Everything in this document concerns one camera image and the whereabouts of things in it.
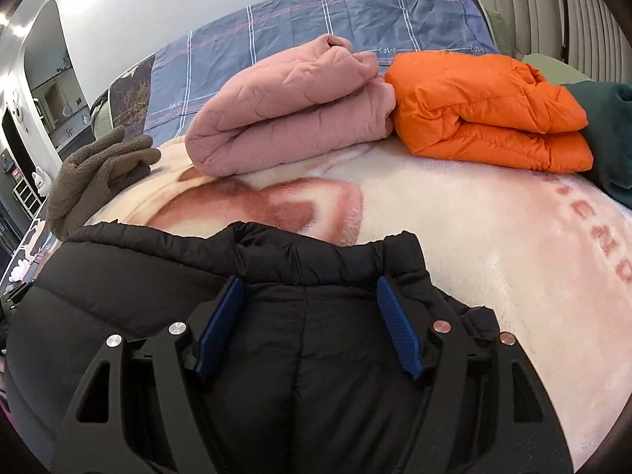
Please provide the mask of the brown fleece garment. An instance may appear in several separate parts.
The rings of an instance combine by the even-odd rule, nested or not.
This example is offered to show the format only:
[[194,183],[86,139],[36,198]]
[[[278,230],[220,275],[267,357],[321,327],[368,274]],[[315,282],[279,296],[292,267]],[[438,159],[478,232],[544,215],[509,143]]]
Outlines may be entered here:
[[46,202],[46,223],[59,240],[66,240],[118,194],[150,175],[162,153],[153,139],[125,138],[118,126],[102,138],[66,157]]

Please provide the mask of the pink cream plush blanket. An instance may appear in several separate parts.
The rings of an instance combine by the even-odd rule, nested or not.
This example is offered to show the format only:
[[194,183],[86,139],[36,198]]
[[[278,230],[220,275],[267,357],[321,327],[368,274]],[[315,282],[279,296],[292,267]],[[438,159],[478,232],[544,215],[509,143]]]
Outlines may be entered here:
[[435,286],[494,309],[534,363],[581,473],[631,468],[631,214],[578,175],[411,155],[391,138],[216,179],[179,139],[94,216],[211,237],[263,223],[337,245],[409,231]]

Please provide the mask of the light green pillow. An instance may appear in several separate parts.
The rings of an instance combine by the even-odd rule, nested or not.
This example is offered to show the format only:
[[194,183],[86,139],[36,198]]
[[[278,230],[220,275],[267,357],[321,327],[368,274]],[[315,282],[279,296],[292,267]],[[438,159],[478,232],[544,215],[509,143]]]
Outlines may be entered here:
[[511,45],[510,30],[502,15],[493,10],[486,10],[485,15],[491,29],[492,39],[500,54],[530,64],[539,70],[550,83],[555,83],[555,85],[591,81],[591,78],[584,73],[556,58],[548,57],[544,54],[521,54],[519,50]]

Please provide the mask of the pink folded quilted jacket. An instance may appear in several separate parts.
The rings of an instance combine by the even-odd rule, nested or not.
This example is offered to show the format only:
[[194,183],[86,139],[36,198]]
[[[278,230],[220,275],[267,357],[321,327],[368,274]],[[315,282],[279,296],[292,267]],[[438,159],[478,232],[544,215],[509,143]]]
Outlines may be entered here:
[[395,104],[375,54],[324,34],[227,80],[196,113],[185,148],[206,175],[243,175],[385,139]]

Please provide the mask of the dark patterned pillow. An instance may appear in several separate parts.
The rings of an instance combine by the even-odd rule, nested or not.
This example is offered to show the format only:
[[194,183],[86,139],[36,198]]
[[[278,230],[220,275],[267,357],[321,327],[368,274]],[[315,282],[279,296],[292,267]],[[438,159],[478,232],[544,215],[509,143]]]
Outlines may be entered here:
[[111,124],[113,128],[124,128],[124,140],[143,134],[154,62],[155,55],[144,58],[113,80],[108,89]]

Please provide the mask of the black puffer jacket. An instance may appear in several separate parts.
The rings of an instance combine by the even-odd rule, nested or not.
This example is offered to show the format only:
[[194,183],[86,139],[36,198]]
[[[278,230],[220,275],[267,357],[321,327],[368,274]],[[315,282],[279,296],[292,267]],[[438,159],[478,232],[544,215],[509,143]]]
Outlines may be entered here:
[[340,247],[256,223],[209,239],[99,224],[46,262],[9,325],[6,387],[21,439],[48,462],[80,379],[108,336],[164,331],[230,277],[244,303],[209,373],[188,385],[223,473],[389,473],[422,400],[376,301],[378,279],[477,338],[495,314],[433,286],[408,232]]

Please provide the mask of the orange folded puffer jacket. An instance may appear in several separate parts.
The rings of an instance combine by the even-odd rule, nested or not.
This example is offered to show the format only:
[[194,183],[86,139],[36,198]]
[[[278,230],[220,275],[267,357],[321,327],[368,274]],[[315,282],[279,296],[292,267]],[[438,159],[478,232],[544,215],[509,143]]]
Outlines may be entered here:
[[565,87],[508,56],[397,55],[394,129],[415,156],[550,173],[585,172],[587,113]]

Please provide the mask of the white arched shelf cabinet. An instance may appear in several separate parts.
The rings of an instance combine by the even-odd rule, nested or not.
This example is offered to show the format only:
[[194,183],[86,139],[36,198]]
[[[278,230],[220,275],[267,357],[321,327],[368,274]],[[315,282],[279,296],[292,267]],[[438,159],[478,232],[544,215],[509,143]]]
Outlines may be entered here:
[[63,160],[94,142],[90,105],[66,45],[57,2],[44,4],[27,24],[6,93],[2,132],[31,190],[24,209],[34,215],[46,199]]

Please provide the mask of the dark green folded fleece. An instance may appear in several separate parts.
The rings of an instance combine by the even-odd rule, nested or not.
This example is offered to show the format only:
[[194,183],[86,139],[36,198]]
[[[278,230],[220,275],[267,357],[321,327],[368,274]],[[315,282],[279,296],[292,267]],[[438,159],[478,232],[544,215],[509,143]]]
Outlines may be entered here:
[[632,89],[626,83],[580,81],[564,85],[581,105],[588,125],[581,133],[593,165],[582,176],[602,192],[631,208]]

